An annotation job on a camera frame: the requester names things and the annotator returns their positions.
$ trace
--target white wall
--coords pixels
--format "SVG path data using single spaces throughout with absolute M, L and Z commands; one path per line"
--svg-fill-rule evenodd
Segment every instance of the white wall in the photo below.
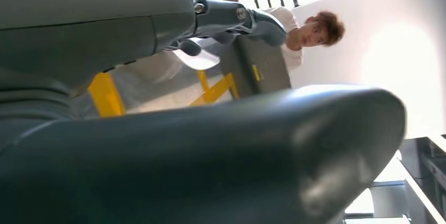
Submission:
M 407 138 L 446 133 L 445 0 L 321 0 L 294 9 L 299 22 L 322 9 L 346 23 L 336 46 L 310 48 L 294 88 L 352 83 L 394 92 L 408 111 Z

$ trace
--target man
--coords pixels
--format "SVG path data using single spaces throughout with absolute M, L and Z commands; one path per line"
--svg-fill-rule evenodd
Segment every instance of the man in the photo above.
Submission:
M 321 11 L 316 16 L 309 17 L 301 27 L 292 11 L 284 7 L 270 8 L 265 12 L 277 18 L 287 30 L 287 40 L 281 49 L 288 72 L 302 64 L 304 47 L 332 46 L 345 33 L 344 23 L 329 11 Z

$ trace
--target yellow label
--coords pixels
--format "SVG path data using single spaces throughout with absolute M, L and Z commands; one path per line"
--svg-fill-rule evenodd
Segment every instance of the yellow label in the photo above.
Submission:
M 259 70 L 257 69 L 256 65 L 252 65 L 252 70 L 254 70 L 254 75 L 256 76 L 256 80 L 259 82 L 261 81 L 260 79 L 260 74 L 259 74 Z

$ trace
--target screw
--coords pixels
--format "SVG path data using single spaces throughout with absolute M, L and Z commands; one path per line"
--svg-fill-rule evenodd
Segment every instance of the screw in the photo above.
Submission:
M 197 3 L 197 4 L 194 5 L 194 11 L 195 11 L 195 13 L 197 13 L 197 14 L 201 14 L 201 13 L 204 12 L 204 10 L 205 10 L 205 6 L 204 6 L 204 4 L 202 4 L 202 3 Z
M 244 7 L 239 7 L 237 9 L 237 17 L 242 21 L 246 19 L 246 9 Z

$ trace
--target yellow metal bar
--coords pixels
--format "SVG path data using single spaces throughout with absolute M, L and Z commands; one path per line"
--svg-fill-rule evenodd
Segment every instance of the yellow metal bar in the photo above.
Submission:
M 239 99 L 236 83 L 234 82 L 234 78 L 232 77 L 232 73 L 226 75 L 225 77 L 226 81 L 229 84 L 229 88 L 231 88 L 232 95 L 234 96 L 234 99 Z
M 209 84 L 208 84 L 208 79 L 206 77 L 205 70 L 198 71 L 198 79 L 200 79 L 200 83 L 201 83 L 201 87 L 203 88 L 203 91 L 209 90 Z
M 124 103 L 115 86 L 110 73 L 96 75 L 88 88 L 93 102 L 102 117 L 111 117 L 125 114 Z
M 229 89 L 232 90 L 232 94 L 235 99 L 239 98 L 234 78 L 232 74 L 226 75 L 223 79 L 217 82 L 215 85 L 203 92 L 203 94 L 196 99 L 191 106 L 201 106 L 205 104 L 212 104 L 218 101 L 218 99 Z

